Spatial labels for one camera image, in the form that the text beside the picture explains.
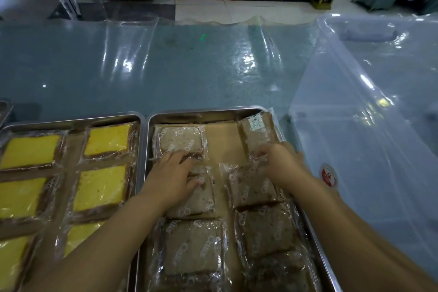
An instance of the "forearm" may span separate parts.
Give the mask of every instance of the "forearm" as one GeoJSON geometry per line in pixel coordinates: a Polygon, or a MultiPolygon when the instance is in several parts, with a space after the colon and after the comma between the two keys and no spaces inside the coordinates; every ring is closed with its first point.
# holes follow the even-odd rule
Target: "forearm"
{"type": "Polygon", "coordinates": [[[306,212],[345,292],[427,291],[434,286],[319,179],[303,178],[291,183],[289,191],[306,212]]]}
{"type": "Polygon", "coordinates": [[[136,251],[163,214],[155,196],[135,196],[26,292],[115,291],[136,251]]]}

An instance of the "sticker label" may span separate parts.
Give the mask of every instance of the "sticker label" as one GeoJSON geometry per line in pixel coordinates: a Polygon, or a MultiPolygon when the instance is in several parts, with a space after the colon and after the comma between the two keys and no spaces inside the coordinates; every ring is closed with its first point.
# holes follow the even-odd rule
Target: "sticker label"
{"type": "Polygon", "coordinates": [[[250,117],[249,119],[249,126],[251,127],[252,131],[256,131],[260,128],[265,128],[265,124],[263,123],[263,119],[261,118],[261,115],[254,115],[250,117]]]}
{"type": "Polygon", "coordinates": [[[328,164],[323,164],[321,166],[321,179],[323,182],[327,184],[329,187],[335,187],[338,183],[338,176],[336,175],[335,170],[328,164]]]}

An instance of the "clear plastic storage box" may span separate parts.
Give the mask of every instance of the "clear plastic storage box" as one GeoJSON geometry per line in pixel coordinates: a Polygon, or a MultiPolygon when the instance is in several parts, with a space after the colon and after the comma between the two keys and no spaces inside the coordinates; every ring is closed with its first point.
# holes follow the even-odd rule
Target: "clear plastic storage box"
{"type": "Polygon", "coordinates": [[[438,281],[438,20],[319,18],[289,114],[314,175],[438,281]]]}

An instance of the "yellow cake slice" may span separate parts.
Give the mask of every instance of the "yellow cake slice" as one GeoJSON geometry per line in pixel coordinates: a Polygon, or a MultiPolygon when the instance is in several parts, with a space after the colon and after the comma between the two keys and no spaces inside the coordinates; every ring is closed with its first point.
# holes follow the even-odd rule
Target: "yellow cake slice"
{"type": "Polygon", "coordinates": [[[98,228],[100,228],[105,222],[80,224],[73,226],[68,235],[67,242],[64,250],[64,257],[70,254],[72,250],[78,247],[85,239],[87,239],[91,234],[94,233],[98,228]]]}
{"type": "Polygon", "coordinates": [[[128,149],[129,129],[132,124],[96,127],[90,130],[84,155],[91,156],[128,149]]]}
{"type": "Polygon", "coordinates": [[[126,168],[126,165],[119,165],[81,172],[73,211],[83,211],[105,204],[122,202],[126,168]]]}
{"type": "Polygon", "coordinates": [[[0,219],[34,217],[46,178],[0,182],[0,219]]]}
{"type": "Polygon", "coordinates": [[[29,237],[0,241],[0,291],[13,290],[22,266],[22,257],[29,237]]]}
{"type": "Polygon", "coordinates": [[[53,162],[60,135],[15,137],[6,145],[0,160],[0,170],[53,162]]]}

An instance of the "left hand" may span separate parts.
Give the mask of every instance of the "left hand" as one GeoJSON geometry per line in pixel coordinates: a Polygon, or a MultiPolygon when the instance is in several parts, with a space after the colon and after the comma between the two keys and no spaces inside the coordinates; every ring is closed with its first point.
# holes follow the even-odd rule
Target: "left hand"
{"type": "Polygon", "coordinates": [[[187,175],[196,162],[193,158],[181,162],[187,154],[188,152],[184,150],[164,154],[146,177],[139,196],[152,196],[163,211],[187,199],[202,183],[197,179],[187,182],[187,175]]]}

